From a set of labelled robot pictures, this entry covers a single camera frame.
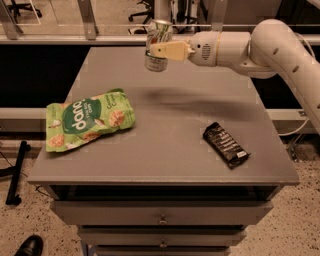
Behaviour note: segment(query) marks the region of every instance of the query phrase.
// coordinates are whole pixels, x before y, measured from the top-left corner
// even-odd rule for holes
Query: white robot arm
[[[151,55],[168,59],[188,58],[199,66],[228,67],[256,78],[278,73],[287,83],[320,134],[320,64],[295,33],[279,20],[265,20],[252,34],[200,32],[185,42],[151,45]]]

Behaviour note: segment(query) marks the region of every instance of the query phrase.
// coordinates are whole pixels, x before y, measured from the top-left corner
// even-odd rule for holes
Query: metal pole
[[[209,1],[207,23],[212,31],[222,31],[228,0]]]
[[[99,31],[96,27],[91,1],[78,0],[78,4],[86,38],[89,40],[95,40]]]
[[[4,0],[0,0],[0,21],[8,39],[18,39],[23,33],[11,17]]]

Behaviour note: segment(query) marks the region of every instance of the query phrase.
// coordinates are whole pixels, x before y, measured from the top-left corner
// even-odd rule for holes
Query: black shoe
[[[23,242],[14,256],[41,256],[42,249],[42,238],[37,235],[32,235]]]

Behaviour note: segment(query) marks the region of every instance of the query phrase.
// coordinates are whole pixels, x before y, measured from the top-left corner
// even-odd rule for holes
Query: metal can
[[[168,42],[172,39],[172,23],[165,20],[152,20],[148,27],[144,66],[150,71],[161,72],[167,69],[168,59],[151,56],[150,45]]]

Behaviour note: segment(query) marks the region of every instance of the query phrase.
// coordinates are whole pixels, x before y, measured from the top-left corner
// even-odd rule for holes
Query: snack bag
[[[46,118],[47,152],[77,148],[135,123],[133,109],[122,89],[73,103],[52,103],[47,106]]]

